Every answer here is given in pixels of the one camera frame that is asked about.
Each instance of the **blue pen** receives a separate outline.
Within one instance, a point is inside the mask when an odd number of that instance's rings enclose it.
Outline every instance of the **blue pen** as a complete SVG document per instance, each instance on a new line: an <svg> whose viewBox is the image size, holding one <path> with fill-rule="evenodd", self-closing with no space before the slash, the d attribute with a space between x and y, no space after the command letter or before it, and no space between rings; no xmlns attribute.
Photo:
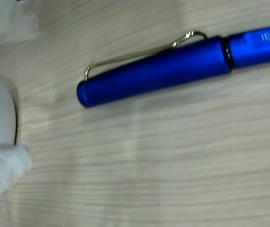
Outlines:
<svg viewBox="0 0 270 227"><path fill-rule="evenodd" d="M180 46L198 35L204 39ZM88 78L95 67L143 55L151 56ZM84 107L93 107L266 62L270 62L270 27L212 38L190 31L169 45L91 64L77 96Z"/></svg>

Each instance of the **blue pen cap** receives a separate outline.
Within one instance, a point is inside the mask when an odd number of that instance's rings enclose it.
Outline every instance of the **blue pen cap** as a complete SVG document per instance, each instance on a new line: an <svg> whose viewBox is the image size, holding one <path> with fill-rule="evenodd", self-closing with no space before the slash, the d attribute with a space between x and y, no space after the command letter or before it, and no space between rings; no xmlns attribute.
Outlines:
<svg viewBox="0 0 270 227"><path fill-rule="evenodd" d="M270 27L227 38L236 68L270 62Z"/></svg>
<svg viewBox="0 0 270 227"><path fill-rule="evenodd" d="M216 36L160 52L82 81L78 84L77 96L83 106L93 107L230 71L225 44L220 36Z"/></svg>

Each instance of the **metal pen clip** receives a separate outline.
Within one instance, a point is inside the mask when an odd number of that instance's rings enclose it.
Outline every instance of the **metal pen clip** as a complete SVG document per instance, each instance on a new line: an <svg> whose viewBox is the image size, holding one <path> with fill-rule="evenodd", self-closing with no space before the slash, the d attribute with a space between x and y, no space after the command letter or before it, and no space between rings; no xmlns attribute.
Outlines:
<svg viewBox="0 0 270 227"><path fill-rule="evenodd" d="M164 51L164 50L167 50L167 49L170 49L170 48L175 48L175 47L179 46L180 44L182 44L184 41L190 39L191 37L198 36L198 35L203 36L204 39L207 39L207 36L203 32L189 31L185 35L181 36L177 40L175 40L172 43L169 43L167 45L163 45L163 46L160 46L160 47L156 47L156 48L152 48L152 49L148 49L148 50L144 50L144 51L129 53L129 54L125 54L125 55L122 55L122 56L115 57L115 58L110 58L110 59L107 59L107 60L104 60L104 61L98 61L96 63L92 63L87 67L87 69L85 71L84 81L87 81L88 73L93 68L97 68L97 67L100 67L100 66L104 66L104 65L107 65L107 64L112 64L112 63L116 63L116 62L120 62L120 61L130 60L130 59L133 59L133 58L138 58L138 57L141 57L141 56L144 56L144 55L154 54L154 53L161 52L161 51Z"/></svg>

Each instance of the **pen cap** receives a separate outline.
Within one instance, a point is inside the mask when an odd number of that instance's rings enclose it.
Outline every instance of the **pen cap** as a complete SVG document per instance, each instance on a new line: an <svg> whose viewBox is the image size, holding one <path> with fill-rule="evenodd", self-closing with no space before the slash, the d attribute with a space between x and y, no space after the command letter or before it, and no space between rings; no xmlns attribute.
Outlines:
<svg viewBox="0 0 270 227"><path fill-rule="evenodd" d="M270 62L270 27L227 38L236 68Z"/></svg>
<svg viewBox="0 0 270 227"><path fill-rule="evenodd" d="M230 72L220 36L169 49L82 81L79 101L93 107L160 88Z"/></svg>

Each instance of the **wooden table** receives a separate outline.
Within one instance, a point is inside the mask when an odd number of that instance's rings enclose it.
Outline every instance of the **wooden table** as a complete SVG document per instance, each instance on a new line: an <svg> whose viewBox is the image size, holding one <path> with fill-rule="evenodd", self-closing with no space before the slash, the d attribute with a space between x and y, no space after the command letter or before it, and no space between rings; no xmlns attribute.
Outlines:
<svg viewBox="0 0 270 227"><path fill-rule="evenodd" d="M34 168L3 196L0 226L270 226L270 64L92 109L75 93L91 62L189 29L270 26L270 0L30 5L41 37L0 46L0 81Z"/></svg>

